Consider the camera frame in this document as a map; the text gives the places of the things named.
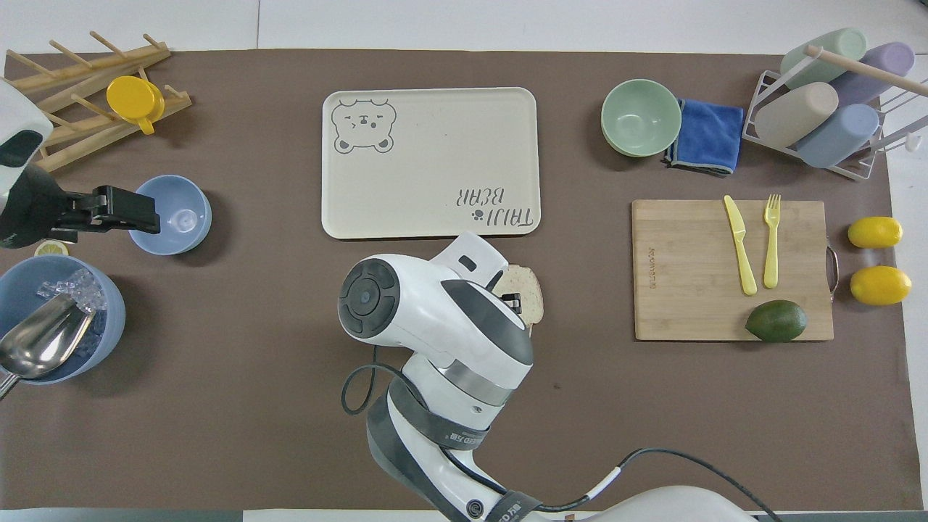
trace yellow knife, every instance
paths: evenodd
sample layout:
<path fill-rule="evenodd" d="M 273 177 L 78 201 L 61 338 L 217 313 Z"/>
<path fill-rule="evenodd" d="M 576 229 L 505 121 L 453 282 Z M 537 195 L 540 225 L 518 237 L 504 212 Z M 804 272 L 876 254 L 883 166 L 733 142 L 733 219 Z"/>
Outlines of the yellow knife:
<path fill-rule="evenodd" d="M 748 254 L 744 252 L 744 235 L 747 233 L 747 228 L 744 227 L 741 212 L 738 211 L 738 206 L 735 205 L 731 196 L 726 195 L 723 201 L 725 202 L 725 211 L 728 213 L 728 222 L 731 225 L 731 236 L 735 240 L 735 252 L 738 253 L 738 274 L 741 276 L 741 290 L 745 295 L 757 294 L 757 282 L 754 281 L 754 273 L 751 271 Z"/>

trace cutting board handle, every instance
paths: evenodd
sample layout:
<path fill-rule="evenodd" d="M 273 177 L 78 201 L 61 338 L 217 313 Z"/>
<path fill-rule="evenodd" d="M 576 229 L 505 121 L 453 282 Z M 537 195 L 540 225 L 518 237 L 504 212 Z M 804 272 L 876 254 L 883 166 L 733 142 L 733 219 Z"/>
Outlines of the cutting board handle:
<path fill-rule="evenodd" d="M 841 270 L 838 268 L 838 253 L 834 251 L 834 248 L 831 247 L 831 241 L 828 240 L 826 240 L 825 243 L 825 252 L 831 256 L 831 269 L 834 283 L 831 284 L 828 291 L 831 294 L 831 301 L 834 302 L 834 293 L 838 291 L 838 280 L 841 274 Z"/>

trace blue bowl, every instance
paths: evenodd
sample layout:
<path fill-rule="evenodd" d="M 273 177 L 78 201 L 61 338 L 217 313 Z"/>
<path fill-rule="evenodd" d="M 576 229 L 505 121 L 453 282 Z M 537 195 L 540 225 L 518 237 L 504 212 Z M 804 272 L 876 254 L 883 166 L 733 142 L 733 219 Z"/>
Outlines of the blue bowl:
<path fill-rule="evenodd" d="M 153 177 L 136 190 L 155 200 L 161 217 L 161 233 L 129 230 L 139 248 L 155 255 L 186 252 L 200 244 L 213 223 L 213 210 L 206 194 L 192 181 L 173 174 Z"/>
<path fill-rule="evenodd" d="M 82 346 L 59 367 L 40 379 L 23 379 L 29 385 L 52 385 L 90 370 L 105 359 L 122 337 L 125 326 L 125 303 L 113 281 L 98 269 L 69 255 L 44 254 L 30 257 L 17 263 L 0 277 L 0 336 L 12 330 L 26 319 L 45 299 L 36 291 L 43 282 L 55 284 L 66 280 L 71 274 L 86 268 L 97 279 L 107 302 L 107 309 L 97 312 L 95 322 L 102 321 L 102 334 L 96 345 Z M 0 368 L 0 374 L 6 371 Z"/>

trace tray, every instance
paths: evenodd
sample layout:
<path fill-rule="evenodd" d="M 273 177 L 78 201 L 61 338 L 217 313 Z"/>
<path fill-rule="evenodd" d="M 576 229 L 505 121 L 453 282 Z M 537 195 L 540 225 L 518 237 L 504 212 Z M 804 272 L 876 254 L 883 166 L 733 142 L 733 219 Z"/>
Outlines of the tray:
<path fill-rule="evenodd" d="M 322 226 L 330 236 L 522 235 L 540 220 L 529 91 L 340 91 L 326 98 Z"/>

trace blue towel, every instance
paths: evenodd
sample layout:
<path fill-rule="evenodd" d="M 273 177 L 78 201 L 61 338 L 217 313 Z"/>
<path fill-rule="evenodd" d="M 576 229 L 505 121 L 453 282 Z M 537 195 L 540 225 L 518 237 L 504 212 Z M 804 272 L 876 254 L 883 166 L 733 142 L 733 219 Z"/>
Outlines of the blue towel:
<path fill-rule="evenodd" d="M 664 160 L 670 166 L 728 176 L 738 164 L 744 109 L 694 99 L 679 100 L 682 125 Z"/>

